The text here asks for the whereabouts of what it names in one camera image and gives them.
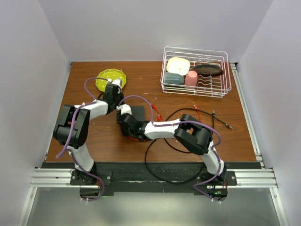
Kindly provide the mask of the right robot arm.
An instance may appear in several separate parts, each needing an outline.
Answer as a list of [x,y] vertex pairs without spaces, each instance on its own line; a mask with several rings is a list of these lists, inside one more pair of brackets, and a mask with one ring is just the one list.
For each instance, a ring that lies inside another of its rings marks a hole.
[[125,136],[139,142],[175,138],[190,153],[201,157],[210,175],[207,183],[220,185],[226,180],[227,167],[215,148],[222,141],[221,135],[191,115],[184,114],[173,121],[153,122],[139,121],[130,113],[118,113],[117,124]]

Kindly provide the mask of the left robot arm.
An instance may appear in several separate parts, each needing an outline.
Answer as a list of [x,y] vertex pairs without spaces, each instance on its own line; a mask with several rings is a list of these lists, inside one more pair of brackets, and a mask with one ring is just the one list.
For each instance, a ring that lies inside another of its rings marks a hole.
[[56,158],[59,159],[68,152],[75,162],[76,177],[87,185],[97,182],[96,163],[91,158],[86,145],[89,122],[96,117],[108,115],[116,109],[124,97],[121,83],[120,79],[108,82],[102,98],[90,103],[64,105],[56,121],[53,138],[63,146]]

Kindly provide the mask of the black network switch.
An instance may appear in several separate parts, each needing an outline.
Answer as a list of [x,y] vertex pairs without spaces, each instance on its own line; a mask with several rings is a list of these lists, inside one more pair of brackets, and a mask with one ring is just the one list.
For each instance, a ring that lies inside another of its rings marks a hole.
[[132,116],[137,121],[145,120],[145,109],[144,106],[131,106]]

